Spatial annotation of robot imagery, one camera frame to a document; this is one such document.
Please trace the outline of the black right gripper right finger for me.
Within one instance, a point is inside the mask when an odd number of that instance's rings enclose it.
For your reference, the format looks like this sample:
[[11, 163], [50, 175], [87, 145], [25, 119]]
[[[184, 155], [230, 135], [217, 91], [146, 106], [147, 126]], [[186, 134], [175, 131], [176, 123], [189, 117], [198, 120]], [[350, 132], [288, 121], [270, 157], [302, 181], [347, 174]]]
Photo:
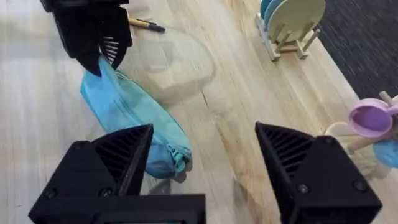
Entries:
[[382, 202], [332, 136], [255, 123], [281, 223], [368, 224]]

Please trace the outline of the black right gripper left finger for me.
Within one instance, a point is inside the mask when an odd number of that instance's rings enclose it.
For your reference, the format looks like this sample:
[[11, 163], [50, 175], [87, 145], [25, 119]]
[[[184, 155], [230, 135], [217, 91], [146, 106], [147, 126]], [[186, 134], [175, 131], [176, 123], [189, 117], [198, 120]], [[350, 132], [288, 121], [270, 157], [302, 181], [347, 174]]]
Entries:
[[154, 128], [126, 128], [76, 141], [29, 212], [33, 223], [92, 223], [108, 197], [139, 195]]

